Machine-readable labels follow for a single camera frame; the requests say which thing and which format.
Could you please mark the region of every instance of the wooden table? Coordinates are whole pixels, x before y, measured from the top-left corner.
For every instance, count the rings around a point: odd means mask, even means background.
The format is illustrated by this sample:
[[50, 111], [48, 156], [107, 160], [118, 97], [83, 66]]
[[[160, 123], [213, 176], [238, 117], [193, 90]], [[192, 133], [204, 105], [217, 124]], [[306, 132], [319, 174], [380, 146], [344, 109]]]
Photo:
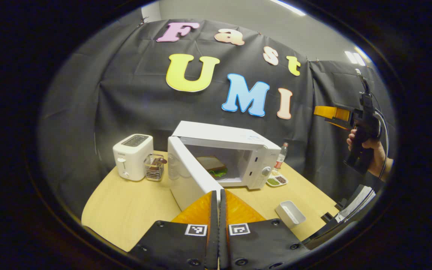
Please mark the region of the wooden table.
[[[168, 158], [167, 152], [154, 151]], [[171, 221], [181, 213], [170, 191], [167, 164], [160, 182], [129, 181], [114, 168], [99, 184], [82, 212], [82, 225], [91, 228], [110, 243], [130, 251], [157, 220]], [[339, 210], [336, 202], [302, 177], [287, 164], [279, 170], [288, 179], [284, 186], [267, 184], [258, 190], [246, 187], [227, 187], [266, 219], [278, 218], [275, 208], [280, 202], [291, 200], [305, 215], [306, 221], [291, 231], [301, 241], [325, 225], [321, 216], [332, 216]]]

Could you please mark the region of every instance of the plastic bottle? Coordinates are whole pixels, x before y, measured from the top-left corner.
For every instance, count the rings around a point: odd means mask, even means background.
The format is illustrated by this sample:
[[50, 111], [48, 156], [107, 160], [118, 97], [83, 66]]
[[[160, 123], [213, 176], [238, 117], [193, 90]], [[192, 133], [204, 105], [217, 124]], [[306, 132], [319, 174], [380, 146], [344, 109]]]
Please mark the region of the plastic bottle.
[[281, 152], [276, 160], [276, 165], [274, 166], [276, 169], [281, 168], [281, 164], [283, 164], [284, 158], [288, 153], [288, 143], [283, 143], [283, 147], [281, 147]]

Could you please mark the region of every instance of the black handle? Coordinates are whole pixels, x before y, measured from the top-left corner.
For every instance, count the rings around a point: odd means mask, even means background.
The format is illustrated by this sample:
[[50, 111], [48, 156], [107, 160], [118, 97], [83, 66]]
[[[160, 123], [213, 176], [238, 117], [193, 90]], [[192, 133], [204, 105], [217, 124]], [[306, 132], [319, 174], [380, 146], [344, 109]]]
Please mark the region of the black handle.
[[351, 144], [351, 152], [344, 160], [344, 164], [365, 175], [374, 156], [372, 148], [364, 148], [362, 143], [370, 138], [364, 128], [357, 127], [357, 132]]

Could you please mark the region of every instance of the hand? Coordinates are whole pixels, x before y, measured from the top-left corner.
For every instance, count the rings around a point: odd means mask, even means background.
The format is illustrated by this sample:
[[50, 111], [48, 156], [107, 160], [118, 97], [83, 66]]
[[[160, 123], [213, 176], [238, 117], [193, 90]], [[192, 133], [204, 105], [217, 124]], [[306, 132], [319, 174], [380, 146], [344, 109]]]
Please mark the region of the hand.
[[[348, 149], [351, 151], [351, 145], [353, 144], [353, 139], [356, 136], [355, 129], [351, 130], [351, 133], [348, 135], [348, 139], [346, 139], [346, 142], [348, 143]], [[363, 148], [372, 148], [374, 150], [374, 157], [371, 160], [371, 163], [369, 164], [369, 167], [367, 170], [374, 176], [379, 177], [379, 174], [381, 173], [381, 170], [383, 169], [384, 159], [386, 158], [386, 154], [384, 152], [383, 145], [379, 140], [376, 139], [369, 139], [362, 143]], [[385, 181], [386, 176], [389, 174], [389, 171], [391, 170], [391, 167], [393, 165], [392, 159], [387, 159], [386, 161], [386, 168], [384, 169], [384, 173], [381, 176], [381, 180]]]

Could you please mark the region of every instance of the blue letter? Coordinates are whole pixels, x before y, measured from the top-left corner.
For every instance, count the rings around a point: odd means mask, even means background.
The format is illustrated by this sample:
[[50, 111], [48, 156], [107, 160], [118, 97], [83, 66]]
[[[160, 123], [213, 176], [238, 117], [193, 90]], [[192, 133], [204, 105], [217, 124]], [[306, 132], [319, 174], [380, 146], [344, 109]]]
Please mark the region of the blue letter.
[[237, 111], [236, 98], [240, 101], [240, 109], [244, 113], [252, 102], [249, 108], [249, 114], [255, 116], [264, 116], [264, 100], [266, 99], [266, 92], [269, 90], [269, 85], [265, 82], [257, 82], [251, 91], [248, 91], [245, 78], [239, 74], [228, 74], [229, 93], [226, 103], [221, 106], [225, 111]]

